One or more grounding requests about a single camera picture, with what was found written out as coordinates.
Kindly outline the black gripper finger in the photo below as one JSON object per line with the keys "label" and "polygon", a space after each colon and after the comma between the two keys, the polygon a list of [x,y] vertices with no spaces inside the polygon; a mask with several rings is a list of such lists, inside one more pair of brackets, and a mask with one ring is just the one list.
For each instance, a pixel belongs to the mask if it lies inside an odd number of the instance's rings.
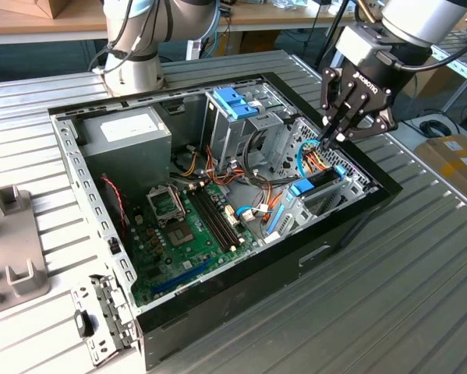
{"label": "black gripper finger", "polygon": [[323,71],[320,106],[324,110],[324,127],[320,131],[320,148],[328,149],[339,133],[348,136],[360,122],[357,106],[359,72],[355,68],[326,68]]}
{"label": "black gripper finger", "polygon": [[338,112],[334,140],[357,140],[396,130],[385,93],[351,93]]}

